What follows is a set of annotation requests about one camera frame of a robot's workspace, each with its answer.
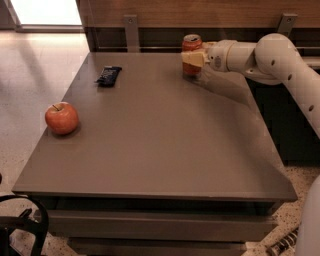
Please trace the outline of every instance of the black chair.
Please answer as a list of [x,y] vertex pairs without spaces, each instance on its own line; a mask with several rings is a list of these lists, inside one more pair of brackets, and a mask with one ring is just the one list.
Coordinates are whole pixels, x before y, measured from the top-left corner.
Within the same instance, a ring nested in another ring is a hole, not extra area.
[[45,207],[31,198],[17,195],[7,195],[0,197],[0,203],[12,199],[25,199],[35,204],[41,216],[41,221],[33,221],[28,218],[31,209],[26,209],[19,217],[0,216],[0,255],[1,256],[16,256],[19,255],[10,247],[10,234],[15,229],[29,232],[35,236],[35,241],[31,250],[32,256],[40,256],[44,241],[47,236],[49,217]]

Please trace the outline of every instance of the drawer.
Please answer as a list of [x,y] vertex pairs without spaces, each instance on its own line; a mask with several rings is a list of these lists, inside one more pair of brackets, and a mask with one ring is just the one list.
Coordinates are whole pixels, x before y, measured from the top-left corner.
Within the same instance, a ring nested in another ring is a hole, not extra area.
[[260,241],[270,216],[49,210],[50,233],[64,237],[175,241]]
[[70,238],[78,254],[108,256],[240,256],[243,243]]

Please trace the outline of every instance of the window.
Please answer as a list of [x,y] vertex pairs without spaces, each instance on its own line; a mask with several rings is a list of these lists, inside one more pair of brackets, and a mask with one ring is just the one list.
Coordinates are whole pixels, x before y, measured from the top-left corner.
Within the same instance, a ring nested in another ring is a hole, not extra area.
[[11,0],[19,25],[80,26],[75,0]]

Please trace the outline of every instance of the tabletop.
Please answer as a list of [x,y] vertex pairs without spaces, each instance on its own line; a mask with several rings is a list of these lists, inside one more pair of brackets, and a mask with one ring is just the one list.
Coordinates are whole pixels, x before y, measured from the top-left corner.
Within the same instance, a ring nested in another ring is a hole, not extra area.
[[[121,66],[112,88],[94,81]],[[296,199],[245,79],[182,75],[179,54],[89,53],[66,92],[80,125],[46,129],[13,191],[29,195]]]

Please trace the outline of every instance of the gray table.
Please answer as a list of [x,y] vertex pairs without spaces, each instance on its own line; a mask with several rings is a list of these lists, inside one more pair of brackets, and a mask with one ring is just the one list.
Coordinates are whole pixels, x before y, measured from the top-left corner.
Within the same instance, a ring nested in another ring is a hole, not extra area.
[[[113,88],[93,82],[105,65],[123,68]],[[13,190],[79,253],[241,255],[296,199],[241,75],[188,80],[179,54],[89,53],[63,100],[81,124],[46,130]]]

